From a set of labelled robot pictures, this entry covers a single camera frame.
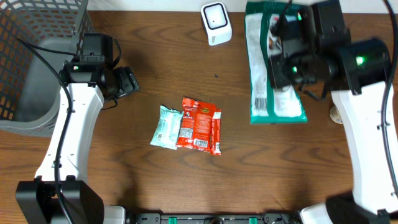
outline red snack packet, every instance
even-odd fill
[[[221,110],[216,110],[211,120],[211,155],[221,155]]]
[[[189,98],[182,99],[182,117],[177,147],[211,150],[211,123],[216,105]]]

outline white background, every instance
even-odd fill
[[[89,10],[193,11],[217,0],[89,0]],[[221,0],[229,12],[244,12],[247,0]],[[310,4],[314,0],[294,0]],[[398,0],[389,0],[398,13]],[[386,13],[382,0],[340,0],[343,12]]]

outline green and white bag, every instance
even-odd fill
[[[249,1],[246,5],[244,21],[251,77],[251,124],[308,121],[293,86],[273,90],[267,76],[269,55],[282,53],[269,27],[279,19],[285,6],[286,3],[271,1]],[[287,19],[296,19],[293,15],[298,9],[297,5],[291,5],[286,12]]]

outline wooden table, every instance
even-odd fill
[[[344,129],[329,117],[330,95],[323,103],[301,96],[308,124],[249,124],[243,13],[229,14],[233,38],[215,47],[208,46],[197,12],[90,16],[98,32],[119,40],[120,65],[131,66],[141,86],[96,122],[88,176],[105,204],[165,213],[262,213],[300,209],[352,188]],[[354,40],[377,35],[392,48],[387,15],[345,19]],[[149,145],[159,106],[180,110],[183,96],[223,110],[222,156]],[[16,186],[34,178],[49,141],[0,133],[0,223],[25,223]]]

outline green light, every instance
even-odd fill
[[[362,65],[365,62],[365,58],[364,57],[356,57],[356,63],[358,65]]]

